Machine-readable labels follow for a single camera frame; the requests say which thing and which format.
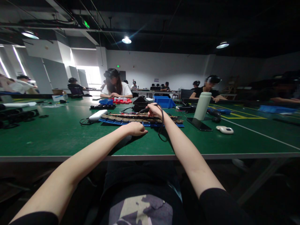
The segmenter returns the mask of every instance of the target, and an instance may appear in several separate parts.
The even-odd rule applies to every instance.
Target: hand
[[[126,130],[129,131],[129,135],[132,136],[141,136],[148,133],[148,131],[145,130],[145,127],[139,122],[130,122],[123,127],[126,127]]]
[[[154,115],[157,115],[159,118],[162,118],[163,115],[162,115],[160,106],[155,106],[155,104],[157,104],[157,103],[154,102],[154,103],[148,104],[146,106],[146,108],[150,108],[150,110],[148,112],[148,116],[153,117]]]
[[[121,97],[123,97],[122,95],[119,95],[119,94],[117,94],[117,93],[111,93],[111,95],[110,95],[111,97],[113,97],[113,98],[121,98]]]
[[[212,98],[212,99],[215,101],[215,103],[217,103],[218,101],[220,101],[220,98],[218,98],[218,97]]]

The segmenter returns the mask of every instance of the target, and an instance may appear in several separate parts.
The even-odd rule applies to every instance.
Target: black chair
[[[71,91],[72,95],[83,95],[84,97],[92,97],[90,94],[84,94],[82,89],[79,87],[68,87],[68,89]]]
[[[190,98],[194,90],[181,89],[181,99]]]

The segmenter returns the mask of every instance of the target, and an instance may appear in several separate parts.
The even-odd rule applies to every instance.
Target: black t-shirt
[[[195,98],[199,98],[200,94],[203,92],[203,87],[196,88],[194,92],[196,93]],[[220,95],[219,91],[217,91],[217,90],[211,89],[209,92],[212,94],[212,96],[214,98],[217,97],[218,95]]]
[[[119,183],[108,189],[101,198],[99,213],[93,224],[188,224],[181,200],[170,186],[160,181],[153,184],[150,182],[153,179],[147,175],[143,180],[141,183]],[[236,201],[222,189],[211,188],[204,191],[199,204],[207,224],[253,224]],[[58,225],[58,218],[50,212],[35,212],[11,223],[40,224]]]
[[[69,88],[80,88],[81,90],[83,89],[83,87],[80,86],[79,84],[72,84],[72,83],[68,84],[68,87]]]
[[[256,95],[254,95],[251,100],[256,101],[264,101],[267,102],[271,98],[287,98],[290,99],[293,97],[293,92],[277,92],[275,88],[273,87],[267,87],[262,89],[260,92],[258,92]]]

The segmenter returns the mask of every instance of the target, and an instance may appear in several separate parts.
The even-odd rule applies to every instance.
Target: green tabletop
[[[97,110],[89,110],[90,105],[97,105],[92,97],[69,99],[69,103],[59,104],[59,108],[46,105],[26,107],[24,110],[38,109],[47,118],[36,117],[31,122],[21,122],[12,129],[1,129],[0,161],[63,161],[74,155],[95,140],[105,136],[118,127],[107,123],[81,126],[80,119],[88,118]],[[119,113],[132,104],[117,105],[110,110]],[[300,123],[300,115],[283,116],[260,112],[239,105],[210,105],[215,108],[228,108],[234,111],[230,116],[223,116],[220,124],[211,120],[204,121],[213,129],[202,132],[185,121],[182,131],[195,144],[206,159],[228,158],[272,158],[300,156],[300,127],[272,120],[285,119]],[[165,109],[174,116],[183,116],[186,120],[193,114]],[[233,135],[225,135],[215,129],[217,125],[231,127]],[[162,138],[156,128],[146,128],[149,132],[143,137],[127,137],[106,160],[154,160],[176,159],[166,132]]]

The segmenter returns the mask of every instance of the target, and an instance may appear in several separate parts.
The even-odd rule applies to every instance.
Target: cardboard box
[[[59,102],[59,100],[67,100],[68,99],[68,95],[64,94],[64,95],[52,95],[53,101],[55,102]]]

